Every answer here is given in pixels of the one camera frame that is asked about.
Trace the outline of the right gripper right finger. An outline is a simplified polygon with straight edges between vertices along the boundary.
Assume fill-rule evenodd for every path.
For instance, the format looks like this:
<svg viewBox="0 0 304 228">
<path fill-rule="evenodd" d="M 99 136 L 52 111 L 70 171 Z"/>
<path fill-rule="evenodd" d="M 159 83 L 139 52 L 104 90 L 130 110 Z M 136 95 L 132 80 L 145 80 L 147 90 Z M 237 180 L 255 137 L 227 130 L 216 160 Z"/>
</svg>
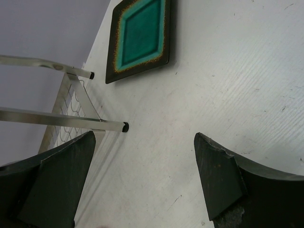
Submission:
<svg viewBox="0 0 304 228">
<path fill-rule="evenodd" d="M 202 133 L 194 149 L 209 220 L 217 228 L 301 228 L 304 178 L 221 146 Z"/>
</svg>

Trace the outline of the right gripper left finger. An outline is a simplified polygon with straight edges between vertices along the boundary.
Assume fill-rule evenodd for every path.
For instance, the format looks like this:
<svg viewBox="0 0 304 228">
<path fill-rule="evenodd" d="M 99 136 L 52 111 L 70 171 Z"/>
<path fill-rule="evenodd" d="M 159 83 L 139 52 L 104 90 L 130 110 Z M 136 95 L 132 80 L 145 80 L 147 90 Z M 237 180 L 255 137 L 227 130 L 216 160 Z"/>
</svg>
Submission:
<svg viewBox="0 0 304 228">
<path fill-rule="evenodd" d="M 88 131 L 56 148 L 0 168 L 2 228 L 73 228 L 95 150 Z"/>
</svg>

